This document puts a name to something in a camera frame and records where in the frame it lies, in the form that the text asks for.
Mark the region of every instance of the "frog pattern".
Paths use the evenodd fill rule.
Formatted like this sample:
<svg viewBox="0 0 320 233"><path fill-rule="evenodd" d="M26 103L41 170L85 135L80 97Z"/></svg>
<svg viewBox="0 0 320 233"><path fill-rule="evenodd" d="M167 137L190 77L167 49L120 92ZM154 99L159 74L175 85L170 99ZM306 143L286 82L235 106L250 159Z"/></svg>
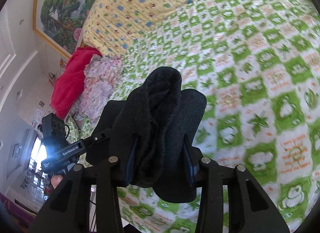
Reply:
<svg viewBox="0 0 320 233"><path fill-rule="evenodd" d="M281 185L281 194L278 199L278 209L285 221L301 219L308 205L308 192L311 188L311 179L293 180L287 185Z"/></svg>
<svg viewBox="0 0 320 233"><path fill-rule="evenodd" d="M111 21L104 24L98 8L100 25L90 26L92 32L100 29L103 37L95 36L95 47L119 53L121 46L126 53L122 79L110 99L125 100L157 67L176 68L182 89L196 89L207 98L193 146L221 164L244 164L267 189L285 221L301 223L311 205L311 172L320 165L320 74L316 62L310 60L310 55L320 57L320 16L314 6L306 0L183 0L178 7L175 4L181 0L123 1L114 0L122 11L107 12L107 18L120 23L119 27ZM127 13L134 4L143 10L137 6ZM166 13L161 20L153 11L159 6ZM102 27L111 41L104 39ZM303 144L295 141L285 146L302 128ZM294 165L285 166L288 159L283 157ZM281 173L280 161L287 173ZM305 164L309 165L305 173L302 168L289 171ZM277 185L277 190L267 185ZM126 210L121 214L137 229L146 233L195 231L199 199L192 205L172 206L152 189L121 189L119 205L132 213L131 218ZM227 210L224 215L227 228Z"/></svg>
<svg viewBox="0 0 320 233"><path fill-rule="evenodd" d="M278 133L293 129L305 121L300 107L300 99L295 92L288 92L272 100Z"/></svg>

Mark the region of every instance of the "poster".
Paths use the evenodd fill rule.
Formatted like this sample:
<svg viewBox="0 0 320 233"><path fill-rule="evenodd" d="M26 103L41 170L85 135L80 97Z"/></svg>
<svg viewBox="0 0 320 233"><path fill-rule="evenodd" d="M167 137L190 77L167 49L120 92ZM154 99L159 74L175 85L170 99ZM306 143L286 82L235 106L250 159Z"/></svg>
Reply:
<svg viewBox="0 0 320 233"><path fill-rule="evenodd" d="M36 109L35 111L35 120L40 123L41 119L42 119L42 114L43 114L43 111L41 111L40 109Z"/></svg>
<svg viewBox="0 0 320 233"><path fill-rule="evenodd" d="M38 125L38 122L36 120L33 120L31 122L31 126L32 126L33 129L36 129L37 125Z"/></svg>

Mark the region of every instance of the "window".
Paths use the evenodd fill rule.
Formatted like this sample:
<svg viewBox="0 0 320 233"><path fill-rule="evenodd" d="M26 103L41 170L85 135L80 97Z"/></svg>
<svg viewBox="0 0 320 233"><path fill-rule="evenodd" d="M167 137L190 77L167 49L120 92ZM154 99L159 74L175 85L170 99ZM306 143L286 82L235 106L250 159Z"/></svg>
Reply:
<svg viewBox="0 0 320 233"><path fill-rule="evenodd" d="M26 178L33 185L32 196L38 203L45 201L45 195L50 194L50 180L46 177L46 174L41 170L41 162L47 158L47 152L44 144L39 137L36 138L32 148L29 169L27 170Z"/></svg>
<svg viewBox="0 0 320 233"><path fill-rule="evenodd" d="M41 142L40 138L37 137L32 148L29 168L34 171L36 170L41 171L41 162L46 158L47 158L47 152L45 150L45 146Z"/></svg>

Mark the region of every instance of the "metal screw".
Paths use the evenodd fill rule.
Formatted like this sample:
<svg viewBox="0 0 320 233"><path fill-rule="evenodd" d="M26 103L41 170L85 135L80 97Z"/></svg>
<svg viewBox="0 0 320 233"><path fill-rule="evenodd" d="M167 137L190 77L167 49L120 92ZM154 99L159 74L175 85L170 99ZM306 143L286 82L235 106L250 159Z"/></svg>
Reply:
<svg viewBox="0 0 320 233"><path fill-rule="evenodd" d="M208 157L202 157L201 158L201 161L203 162L203 163L210 163L210 158L208 158Z"/></svg>
<svg viewBox="0 0 320 233"><path fill-rule="evenodd" d="M116 157L116 156L109 157L109 162L114 163L114 162L117 162L117 161L118 161L118 157Z"/></svg>
<svg viewBox="0 0 320 233"><path fill-rule="evenodd" d="M238 169L239 171L245 171L245 166L242 165L242 164L240 164L240 165L237 166L237 169Z"/></svg>
<svg viewBox="0 0 320 233"><path fill-rule="evenodd" d="M82 169L82 165L81 164L76 164L72 168L73 168L74 171L80 171Z"/></svg>

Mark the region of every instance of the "purple fabric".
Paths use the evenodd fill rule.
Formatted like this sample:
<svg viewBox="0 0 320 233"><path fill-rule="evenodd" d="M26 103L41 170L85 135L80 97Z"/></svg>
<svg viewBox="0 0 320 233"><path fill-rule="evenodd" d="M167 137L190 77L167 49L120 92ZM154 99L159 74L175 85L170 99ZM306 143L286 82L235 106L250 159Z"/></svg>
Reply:
<svg viewBox="0 0 320 233"><path fill-rule="evenodd" d="M0 193L0 200L4 204L8 213L17 219L19 219L26 226L29 226L33 221L34 217L29 213L23 211L20 207L18 207L14 202L8 199L6 196Z"/></svg>

